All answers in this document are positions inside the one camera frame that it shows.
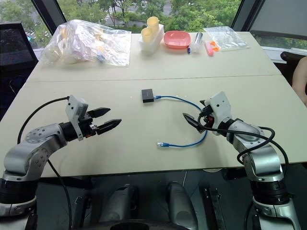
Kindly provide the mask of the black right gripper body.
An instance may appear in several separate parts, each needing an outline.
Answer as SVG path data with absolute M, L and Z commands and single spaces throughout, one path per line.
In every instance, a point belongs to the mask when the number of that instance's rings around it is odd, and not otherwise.
M 211 108 L 210 105 L 204 107 L 201 110 L 200 116 L 203 118 L 205 122 L 205 127 L 212 127 L 214 124 L 214 117 L 212 115 L 213 109 Z

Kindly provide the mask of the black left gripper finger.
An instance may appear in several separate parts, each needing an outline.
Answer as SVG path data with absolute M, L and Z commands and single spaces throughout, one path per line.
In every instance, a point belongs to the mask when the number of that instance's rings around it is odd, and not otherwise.
M 101 135 L 101 134 L 103 134 L 103 133 L 106 133 L 106 132 L 108 132 L 108 131 L 114 129 L 115 127 L 117 127 L 117 126 L 120 124 L 121 121 L 122 121 L 121 119 L 112 119 L 112 120 L 109 120 L 109 121 L 105 122 L 104 124 L 98 126 L 98 127 L 96 128 L 96 133 L 97 133 L 98 135 Z
M 98 117 L 105 115 L 109 111 L 110 111 L 110 108 L 100 107 L 100 108 L 88 111 L 87 113 L 91 118 L 98 118 Z

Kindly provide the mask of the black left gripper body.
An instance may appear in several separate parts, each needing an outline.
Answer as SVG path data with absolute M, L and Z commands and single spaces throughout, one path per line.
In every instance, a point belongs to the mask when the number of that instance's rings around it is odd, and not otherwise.
M 96 135 L 97 125 L 93 124 L 93 118 L 88 112 L 85 113 L 84 117 L 79 118 L 79 128 L 84 138 Z

